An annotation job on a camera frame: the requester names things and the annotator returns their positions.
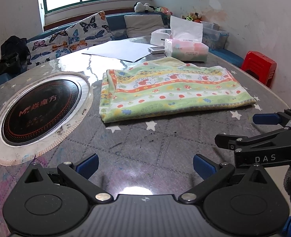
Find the colourful patterned child's garment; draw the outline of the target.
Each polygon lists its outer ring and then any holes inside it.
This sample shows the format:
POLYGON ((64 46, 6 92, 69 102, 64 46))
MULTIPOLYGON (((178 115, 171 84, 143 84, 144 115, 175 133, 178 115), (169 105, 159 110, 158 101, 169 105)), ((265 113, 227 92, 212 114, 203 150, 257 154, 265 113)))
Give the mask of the colourful patterned child's garment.
POLYGON ((172 57, 103 74, 99 113, 106 124, 255 104, 221 66, 201 67, 172 57))

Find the red plastic stool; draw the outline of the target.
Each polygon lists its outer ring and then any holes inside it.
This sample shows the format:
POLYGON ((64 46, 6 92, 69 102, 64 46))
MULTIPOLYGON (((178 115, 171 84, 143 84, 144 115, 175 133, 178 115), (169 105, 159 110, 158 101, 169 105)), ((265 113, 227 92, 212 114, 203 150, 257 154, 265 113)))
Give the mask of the red plastic stool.
POLYGON ((258 51, 249 51, 241 69, 256 78, 259 82, 271 88, 277 63, 258 51))

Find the round induction cooktop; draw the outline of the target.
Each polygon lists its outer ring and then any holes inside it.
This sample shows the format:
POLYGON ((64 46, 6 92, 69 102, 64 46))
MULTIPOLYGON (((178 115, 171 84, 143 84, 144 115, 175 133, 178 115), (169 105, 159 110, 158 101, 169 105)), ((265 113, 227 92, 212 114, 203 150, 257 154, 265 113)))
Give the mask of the round induction cooktop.
POLYGON ((80 73, 55 73, 0 101, 0 165, 31 161, 60 144, 83 121, 93 86, 80 73))

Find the clear plastic storage box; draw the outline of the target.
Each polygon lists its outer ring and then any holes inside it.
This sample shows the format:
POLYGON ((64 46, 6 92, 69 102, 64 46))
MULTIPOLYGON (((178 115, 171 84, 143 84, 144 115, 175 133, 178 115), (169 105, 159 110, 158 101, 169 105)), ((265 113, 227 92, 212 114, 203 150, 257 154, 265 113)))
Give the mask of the clear plastic storage box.
POLYGON ((202 43, 207 45, 209 49, 219 50, 224 49, 229 32, 221 30, 219 25, 215 23, 202 22, 203 24, 203 37, 202 43))

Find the pink tissue pack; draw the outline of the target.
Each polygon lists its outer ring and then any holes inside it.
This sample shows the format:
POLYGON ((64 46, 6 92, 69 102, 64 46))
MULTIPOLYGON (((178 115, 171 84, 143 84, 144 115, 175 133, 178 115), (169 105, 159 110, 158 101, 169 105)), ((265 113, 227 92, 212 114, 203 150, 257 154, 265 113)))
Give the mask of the pink tissue pack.
POLYGON ((165 39, 165 55, 184 62, 207 62, 209 47, 202 42, 203 24, 170 18, 171 38, 165 39))

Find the butterfly pillow left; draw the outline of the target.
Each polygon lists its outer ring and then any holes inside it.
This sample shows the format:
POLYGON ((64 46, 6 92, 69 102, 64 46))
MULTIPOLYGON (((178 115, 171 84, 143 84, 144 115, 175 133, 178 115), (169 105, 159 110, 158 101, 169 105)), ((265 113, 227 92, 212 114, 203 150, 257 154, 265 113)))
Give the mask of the butterfly pillow left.
POLYGON ((31 58, 27 68, 32 69, 50 60, 70 54, 68 37, 68 33, 62 30, 46 38, 29 42, 27 47, 31 58))

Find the butterfly pillow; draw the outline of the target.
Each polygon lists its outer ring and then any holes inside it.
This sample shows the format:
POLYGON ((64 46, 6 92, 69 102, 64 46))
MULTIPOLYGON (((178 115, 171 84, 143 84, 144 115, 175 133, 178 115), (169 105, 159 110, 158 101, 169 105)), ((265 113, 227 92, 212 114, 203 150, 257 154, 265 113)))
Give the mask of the butterfly pillow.
POLYGON ((95 13, 66 29, 71 52, 114 41, 104 11, 95 13))
POLYGON ((27 47, 31 58, 27 68, 32 69, 50 60, 70 54, 68 37, 68 33, 62 30, 46 38, 29 42, 27 47))

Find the small colourful plush toys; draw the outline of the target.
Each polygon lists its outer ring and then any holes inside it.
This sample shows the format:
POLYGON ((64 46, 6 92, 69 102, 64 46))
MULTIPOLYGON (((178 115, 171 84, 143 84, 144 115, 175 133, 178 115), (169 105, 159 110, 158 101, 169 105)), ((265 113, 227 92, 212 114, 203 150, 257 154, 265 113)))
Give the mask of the small colourful plush toys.
POLYGON ((201 23, 202 22, 202 14, 200 14, 198 12, 195 12, 195 13, 192 12, 185 19, 188 21, 191 21, 191 22, 201 23))

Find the white paper sheet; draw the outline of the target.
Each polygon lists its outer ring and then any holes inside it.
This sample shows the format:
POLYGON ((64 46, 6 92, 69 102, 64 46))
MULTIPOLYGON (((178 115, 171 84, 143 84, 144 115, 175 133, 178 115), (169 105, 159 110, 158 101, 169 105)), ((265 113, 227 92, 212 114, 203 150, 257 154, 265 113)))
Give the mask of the white paper sheet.
POLYGON ((137 62, 150 54, 151 44, 131 42, 127 40, 108 41, 81 50, 86 55, 97 55, 108 58, 116 58, 127 62, 137 62))

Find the small grey box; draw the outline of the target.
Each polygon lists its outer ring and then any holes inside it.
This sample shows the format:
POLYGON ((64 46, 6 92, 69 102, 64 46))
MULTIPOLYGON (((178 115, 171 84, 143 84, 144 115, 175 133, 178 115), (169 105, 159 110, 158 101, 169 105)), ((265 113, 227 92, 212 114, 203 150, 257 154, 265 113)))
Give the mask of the small grey box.
POLYGON ((165 52, 164 46, 155 46, 155 47, 149 47, 148 48, 149 53, 151 54, 163 54, 165 52))

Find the black backpack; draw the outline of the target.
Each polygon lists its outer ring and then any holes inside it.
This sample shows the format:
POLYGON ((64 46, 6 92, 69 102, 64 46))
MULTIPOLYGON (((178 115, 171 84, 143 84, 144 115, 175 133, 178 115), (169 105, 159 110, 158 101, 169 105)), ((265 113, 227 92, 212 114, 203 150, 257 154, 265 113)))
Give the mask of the black backpack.
POLYGON ((27 38, 13 35, 1 45, 0 75, 7 73, 14 78, 27 70, 30 60, 27 38))

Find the butterfly pillow right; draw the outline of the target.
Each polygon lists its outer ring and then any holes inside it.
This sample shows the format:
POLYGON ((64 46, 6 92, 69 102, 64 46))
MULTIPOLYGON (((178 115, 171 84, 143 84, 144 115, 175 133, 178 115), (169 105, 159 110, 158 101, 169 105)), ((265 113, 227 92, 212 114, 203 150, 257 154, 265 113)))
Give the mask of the butterfly pillow right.
POLYGON ((95 13, 66 29, 71 52, 114 41, 104 11, 95 13))

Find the white box device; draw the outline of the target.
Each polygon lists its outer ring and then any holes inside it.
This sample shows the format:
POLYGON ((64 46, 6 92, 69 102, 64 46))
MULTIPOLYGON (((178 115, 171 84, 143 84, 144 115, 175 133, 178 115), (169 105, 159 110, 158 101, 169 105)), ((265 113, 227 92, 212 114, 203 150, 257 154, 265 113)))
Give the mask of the white box device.
POLYGON ((165 40, 171 38, 171 30, 168 28, 158 29, 151 33, 150 44, 164 46, 165 40))

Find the blue sofa bench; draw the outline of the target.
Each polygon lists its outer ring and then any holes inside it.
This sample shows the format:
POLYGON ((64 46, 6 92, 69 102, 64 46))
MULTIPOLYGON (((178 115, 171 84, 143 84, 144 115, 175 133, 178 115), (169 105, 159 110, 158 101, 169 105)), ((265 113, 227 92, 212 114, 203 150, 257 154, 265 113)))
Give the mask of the blue sofa bench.
POLYGON ((169 24, 161 12, 105 15, 101 11, 30 39, 13 35, 1 45, 0 85, 50 60, 107 41, 149 36, 169 24))

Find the grey cushion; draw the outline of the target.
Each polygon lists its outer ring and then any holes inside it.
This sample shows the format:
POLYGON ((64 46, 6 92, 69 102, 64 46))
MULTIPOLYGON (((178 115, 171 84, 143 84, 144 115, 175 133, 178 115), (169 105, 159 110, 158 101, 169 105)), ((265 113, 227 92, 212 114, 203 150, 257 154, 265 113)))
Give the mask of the grey cushion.
POLYGON ((164 29, 164 23, 159 14, 137 14, 124 16, 128 38, 149 36, 158 29, 164 29))

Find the panda plush toy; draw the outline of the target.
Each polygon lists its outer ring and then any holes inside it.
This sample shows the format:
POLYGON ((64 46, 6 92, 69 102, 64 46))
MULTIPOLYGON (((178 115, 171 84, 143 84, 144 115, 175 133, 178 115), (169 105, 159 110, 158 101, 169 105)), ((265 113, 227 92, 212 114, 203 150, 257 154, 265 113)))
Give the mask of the panda plush toy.
POLYGON ((154 12, 155 11, 155 7, 153 7, 152 5, 150 5, 149 3, 145 3, 142 4, 141 2, 137 2, 134 5, 134 11, 136 13, 148 13, 148 12, 154 12))

